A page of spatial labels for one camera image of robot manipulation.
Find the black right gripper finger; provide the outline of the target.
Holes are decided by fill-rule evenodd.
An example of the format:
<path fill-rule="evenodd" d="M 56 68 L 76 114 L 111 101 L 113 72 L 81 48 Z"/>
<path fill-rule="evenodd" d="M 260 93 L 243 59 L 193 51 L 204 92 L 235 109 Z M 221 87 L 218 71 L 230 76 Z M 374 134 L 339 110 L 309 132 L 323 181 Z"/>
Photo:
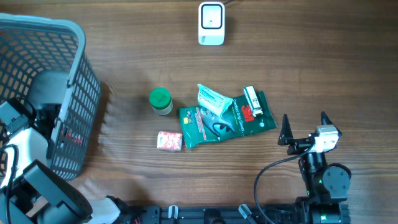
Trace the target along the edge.
<path fill-rule="evenodd" d="M 332 123 L 324 111 L 321 112 L 321 123 L 322 125 L 333 125 L 336 128 L 338 135 L 341 136 L 341 131 Z"/>
<path fill-rule="evenodd" d="M 293 140 L 293 134 L 292 134 L 292 130 L 291 130 L 291 127 L 290 127 L 290 122 L 289 122 L 287 114 L 285 114 L 283 116 L 282 127 L 281 127 L 281 130 L 280 130 L 279 140 L 280 141 L 291 141 L 291 140 Z"/>

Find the green lid jar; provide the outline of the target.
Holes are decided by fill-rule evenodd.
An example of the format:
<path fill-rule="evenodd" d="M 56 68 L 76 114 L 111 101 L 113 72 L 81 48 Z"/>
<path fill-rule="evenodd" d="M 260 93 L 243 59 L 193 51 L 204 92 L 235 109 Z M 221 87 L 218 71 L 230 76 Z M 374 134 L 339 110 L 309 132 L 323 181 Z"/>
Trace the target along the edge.
<path fill-rule="evenodd" d="M 155 114 L 165 116 L 173 109 L 172 96 L 168 89 L 154 88 L 149 95 L 149 102 Z"/>

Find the white teal pouch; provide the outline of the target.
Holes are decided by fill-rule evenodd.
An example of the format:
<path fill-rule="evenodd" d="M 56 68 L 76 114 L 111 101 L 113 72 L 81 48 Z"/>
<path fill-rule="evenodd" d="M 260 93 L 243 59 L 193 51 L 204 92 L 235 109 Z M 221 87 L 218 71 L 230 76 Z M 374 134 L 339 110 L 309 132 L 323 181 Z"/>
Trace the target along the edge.
<path fill-rule="evenodd" d="M 231 106 L 233 99 L 227 96 L 221 95 L 218 92 L 213 91 L 212 89 L 198 84 L 198 104 L 218 117 L 222 117 L 222 115 L 228 110 Z"/>

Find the red white patterned box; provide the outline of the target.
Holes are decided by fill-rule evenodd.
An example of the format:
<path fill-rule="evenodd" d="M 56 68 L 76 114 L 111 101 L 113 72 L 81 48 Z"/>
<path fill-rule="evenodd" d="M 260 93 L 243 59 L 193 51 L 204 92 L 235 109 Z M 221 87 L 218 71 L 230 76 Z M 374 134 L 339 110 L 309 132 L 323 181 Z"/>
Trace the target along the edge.
<path fill-rule="evenodd" d="M 157 136 L 157 149 L 166 151 L 181 151 L 182 141 L 182 133 L 160 131 Z"/>

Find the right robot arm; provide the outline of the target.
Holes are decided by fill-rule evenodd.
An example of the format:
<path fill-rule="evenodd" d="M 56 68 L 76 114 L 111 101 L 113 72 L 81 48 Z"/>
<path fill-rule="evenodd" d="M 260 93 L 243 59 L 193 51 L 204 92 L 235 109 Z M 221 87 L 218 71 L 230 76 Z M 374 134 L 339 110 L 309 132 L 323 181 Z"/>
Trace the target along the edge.
<path fill-rule="evenodd" d="M 326 153 L 336 148 L 341 136 L 325 112 L 321 112 L 321 125 L 307 138 L 294 138 L 288 116 L 283 116 L 278 145 L 287 146 L 289 156 L 298 156 L 307 196 L 297 197 L 295 203 L 279 209 L 279 223 L 351 223 L 349 208 L 344 204 L 351 171 L 342 164 L 326 161 Z"/>

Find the red white snack bar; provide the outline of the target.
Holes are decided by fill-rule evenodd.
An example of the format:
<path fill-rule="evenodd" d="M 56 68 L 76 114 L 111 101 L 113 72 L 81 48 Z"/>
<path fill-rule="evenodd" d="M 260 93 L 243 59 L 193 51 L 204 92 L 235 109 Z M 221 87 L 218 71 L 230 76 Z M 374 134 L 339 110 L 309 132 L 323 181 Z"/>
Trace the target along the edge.
<path fill-rule="evenodd" d="M 84 142 L 84 137 L 80 134 L 77 134 L 73 131 L 69 131 L 66 129 L 61 130 L 60 132 L 61 137 L 64 139 L 76 144 L 77 146 L 82 146 Z"/>

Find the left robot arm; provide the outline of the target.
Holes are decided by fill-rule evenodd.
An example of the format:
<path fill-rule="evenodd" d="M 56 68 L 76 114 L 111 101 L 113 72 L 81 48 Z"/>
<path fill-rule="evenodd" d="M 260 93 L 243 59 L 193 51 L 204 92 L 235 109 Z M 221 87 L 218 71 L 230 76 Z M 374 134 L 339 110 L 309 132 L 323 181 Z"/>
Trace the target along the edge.
<path fill-rule="evenodd" d="M 36 110 L 18 99 L 1 105 L 7 159 L 1 185 L 3 223 L 132 223 L 129 207 L 107 196 L 87 200 L 65 178 L 65 170 L 47 163 L 47 140 L 35 128 Z"/>

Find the green 3M gloves package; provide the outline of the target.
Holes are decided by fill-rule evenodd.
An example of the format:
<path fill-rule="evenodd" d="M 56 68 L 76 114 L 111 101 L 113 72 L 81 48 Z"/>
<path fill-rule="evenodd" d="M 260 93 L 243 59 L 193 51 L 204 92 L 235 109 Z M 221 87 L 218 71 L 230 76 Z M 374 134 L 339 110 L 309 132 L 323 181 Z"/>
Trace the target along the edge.
<path fill-rule="evenodd" d="M 233 98 L 231 106 L 221 117 L 202 106 L 180 108 L 178 115 L 183 139 L 188 148 L 199 144 L 266 132 L 277 127 L 263 91 L 256 93 L 263 114 L 253 116 L 244 95 Z"/>

